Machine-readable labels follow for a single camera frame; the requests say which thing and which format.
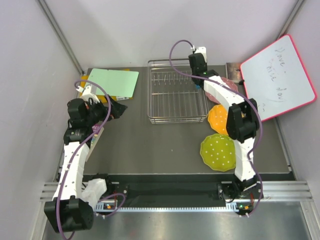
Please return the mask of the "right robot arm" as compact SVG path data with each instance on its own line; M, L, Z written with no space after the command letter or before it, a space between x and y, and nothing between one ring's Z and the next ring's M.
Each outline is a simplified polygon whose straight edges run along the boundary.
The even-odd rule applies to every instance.
M193 49L188 60L192 81L227 110L226 131L235 147L233 197L245 198L257 185L253 151L257 131L262 130L257 102L231 89L214 70L208 70L205 47Z

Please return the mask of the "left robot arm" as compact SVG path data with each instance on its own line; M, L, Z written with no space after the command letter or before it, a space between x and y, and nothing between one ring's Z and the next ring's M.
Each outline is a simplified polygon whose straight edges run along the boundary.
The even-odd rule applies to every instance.
M44 213L56 233L89 230L93 226L94 209L101 198L114 191L106 175L91 178L83 185L84 167L92 147L92 138L106 121L120 118L127 106L113 99L104 105L93 98L75 98L67 103L69 119L64 133L63 165L57 189L51 201L44 204Z

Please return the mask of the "green polka dot plate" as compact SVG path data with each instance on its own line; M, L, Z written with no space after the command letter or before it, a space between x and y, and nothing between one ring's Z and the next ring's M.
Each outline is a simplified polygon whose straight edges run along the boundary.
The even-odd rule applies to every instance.
M235 145L227 135L207 136L200 144L199 153L204 164L214 171L227 172L236 167Z

